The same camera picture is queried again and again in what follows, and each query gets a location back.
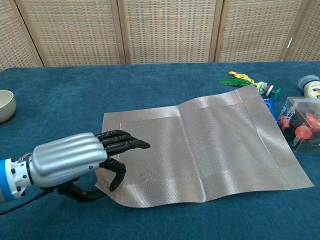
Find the blue carpet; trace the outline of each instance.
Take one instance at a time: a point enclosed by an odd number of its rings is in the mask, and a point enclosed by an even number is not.
[[[234,90],[217,80],[229,71],[282,88],[277,114],[297,80],[320,76],[320,62],[190,63],[11,68],[0,89],[14,92],[14,116],[0,124],[0,156],[19,157],[34,147],[82,132],[99,133],[103,113],[177,105]],[[56,191],[0,216],[1,240],[56,239],[319,239],[320,158],[296,154],[315,187],[250,192],[205,203],[129,208],[108,197],[77,203]],[[77,184],[92,190],[94,174]],[[0,211],[24,199],[2,204]]]

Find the silver robotic forearm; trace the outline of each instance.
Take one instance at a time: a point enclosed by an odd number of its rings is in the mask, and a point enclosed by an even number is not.
[[[67,186],[69,191],[70,183],[98,168],[116,173],[110,185],[113,191],[123,180],[126,168],[111,156],[149,147],[148,143],[121,130],[97,135],[86,132],[38,145],[26,161],[0,160],[0,204],[24,196],[25,189],[32,184],[42,189],[58,188],[58,191],[59,187],[61,190]]]

